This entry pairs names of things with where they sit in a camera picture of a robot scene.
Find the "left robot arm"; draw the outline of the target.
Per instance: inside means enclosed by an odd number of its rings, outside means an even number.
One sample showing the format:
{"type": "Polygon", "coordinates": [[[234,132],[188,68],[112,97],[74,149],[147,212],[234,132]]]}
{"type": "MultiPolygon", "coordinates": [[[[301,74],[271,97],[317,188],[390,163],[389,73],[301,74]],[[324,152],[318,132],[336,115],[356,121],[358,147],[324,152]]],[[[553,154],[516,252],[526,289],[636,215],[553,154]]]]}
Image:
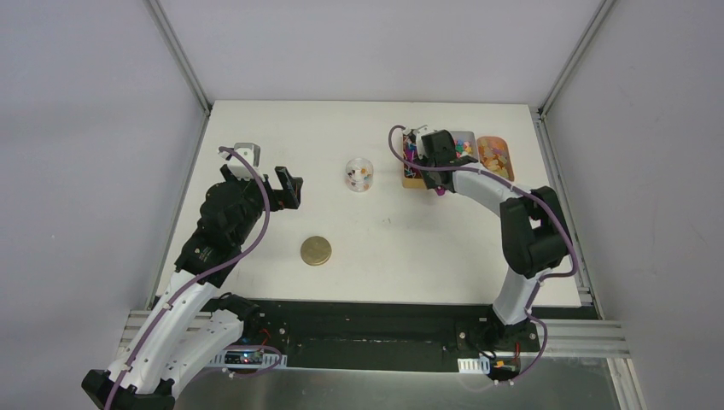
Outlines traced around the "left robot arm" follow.
{"type": "Polygon", "coordinates": [[[81,387],[98,408],[171,409],[224,348],[259,338],[260,322],[250,316],[257,307],[240,296],[226,296],[191,337],[186,331],[241,257],[259,244],[246,244],[257,221],[300,207],[303,179],[276,167],[281,186],[273,189],[267,175],[239,178],[228,166],[220,171],[224,179],[207,190],[196,229],[150,315],[119,359],[84,377],[81,387]]]}

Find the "clear plastic jar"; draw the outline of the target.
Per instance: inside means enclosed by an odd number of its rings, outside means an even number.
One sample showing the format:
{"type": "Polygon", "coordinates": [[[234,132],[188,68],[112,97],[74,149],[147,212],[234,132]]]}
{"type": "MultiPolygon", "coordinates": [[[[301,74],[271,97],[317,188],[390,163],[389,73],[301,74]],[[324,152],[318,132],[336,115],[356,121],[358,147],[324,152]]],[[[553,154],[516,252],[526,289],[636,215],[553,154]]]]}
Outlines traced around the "clear plastic jar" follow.
{"type": "Polygon", "coordinates": [[[374,180],[374,167],[365,158],[353,158],[345,167],[345,181],[349,190],[357,193],[368,191],[374,180]]]}

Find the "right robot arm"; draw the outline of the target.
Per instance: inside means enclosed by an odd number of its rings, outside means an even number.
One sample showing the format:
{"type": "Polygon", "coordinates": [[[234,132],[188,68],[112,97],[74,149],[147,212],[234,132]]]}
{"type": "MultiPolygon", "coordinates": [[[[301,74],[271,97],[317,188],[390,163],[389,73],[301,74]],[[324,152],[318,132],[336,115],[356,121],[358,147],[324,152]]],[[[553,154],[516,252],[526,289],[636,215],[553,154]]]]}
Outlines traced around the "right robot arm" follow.
{"type": "Polygon", "coordinates": [[[484,337],[492,348],[507,349],[529,322],[541,283],[573,254],[558,194],[548,186],[524,189],[474,156],[459,154],[447,130],[416,130],[411,138],[416,145],[413,162],[427,188],[465,196],[499,217],[507,272],[484,337]]]}

